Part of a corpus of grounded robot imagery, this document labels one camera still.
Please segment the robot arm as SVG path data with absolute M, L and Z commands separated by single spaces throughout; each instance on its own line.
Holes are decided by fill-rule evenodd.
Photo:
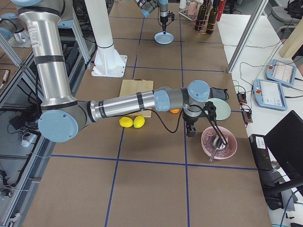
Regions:
M 209 85 L 201 80 L 191 82 L 187 88 L 163 87 L 99 102 L 77 100 L 71 94 L 58 32 L 60 25 L 73 24 L 72 2 L 17 0 L 15 5 L 19 18 L 27 24 L 44 94 L 38 128 L 50 141 L 65 142 L 101 119 L 149 109 L 182 109 L 187 134 L 193 136 L 194 123 L 200 117 L 215 115 L 215 106 L 208 100 Z
M 134 0 L 137 6 L 141 9 L 144 18 L 147 18 L 155 9 L 159 10 L 160 26 L 162 32 L 166 34 L 167 23 L 169 18 L 174 21 L 175 14 L 168 10 L 168 0 Z

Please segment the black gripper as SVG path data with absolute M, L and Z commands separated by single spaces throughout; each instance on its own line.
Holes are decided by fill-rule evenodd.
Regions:
M 196 134 L 195 129 L 195 122 L 198 121 L 199 116 L 201 115 L 200 111 L 191 111 L 191 110 L 184 110 L 182 113 L 183 120 L 186 122 L 186 136 L 187 137 L 194 137 Z
M 171 21 L 174 21 L 175 14 L 173 12 L 170 12 L 170 11 L 165 11 L 165 12 L 160 11 L 159 16 L 160 16 L 160 26 L 162 27 L 162 32 L 165 35 L 166 34 L 166 25 L 168 23 L 168 20 L 170 18 Z

